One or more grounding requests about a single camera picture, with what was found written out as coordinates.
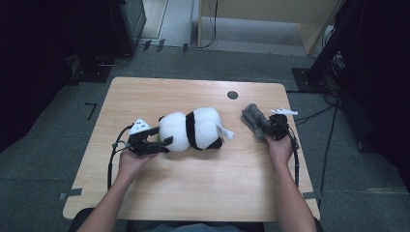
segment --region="floor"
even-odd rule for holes
[[[157,43],[165,40],[169,46],[198,47],[198,0],[145,0],[147,24],[142,41]],[[202,17],[201,45],[209,43],[214,35],[214,19]],[[217,18],[217,40],[214,50],[272,53],[307,56],[293,23]],[[325,32],[327,35],[333,26]],[[317,57],[321,41],[310,56]]]

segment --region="forearm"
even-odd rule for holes
[[[276,166],[278,221],[282,231],[316,231],[314,217],[287,166]]]
[[[78,231],[113,231],[130,181],[117,178]]]

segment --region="stuffed panda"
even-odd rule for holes
[[[196,150],[218,149],[220,137],[220,115],[212,107],[197,108],[185,115],[174,112],[160,118],[160,138],[173,136],[172,144],[166,146],[171,152],[182,152],[193,147]]]

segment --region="person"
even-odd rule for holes
[[[275,141],[269,135],[265,135],[265,138],[269,144],[269,153],[277,176],[278,224],[281,231],[323,231],[300,194],[288,168],[293,153],[290,138],[286,136],[279,141]],[[95,209],[84,211],[87,212],[84,213],[86,217],[80,217],[84,218],[83,221],[72,223],[70,231],[113,231],[128,188],[138,178],[143,166],[157,154],[139,159],[126,149],[120,156],[118,175],[112,187]],[[174,221],[174,226],[178,227],[157,223],[155,226],[149,231],[264,231],[262,223],[199,222],[184,225],[183,222],[178,224]]]

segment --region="black circle sticker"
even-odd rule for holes
[[[231,100],[236,100],[238,99],[238,93],[236,93],[235,91],[229,91],[228,98],[230,98]]]

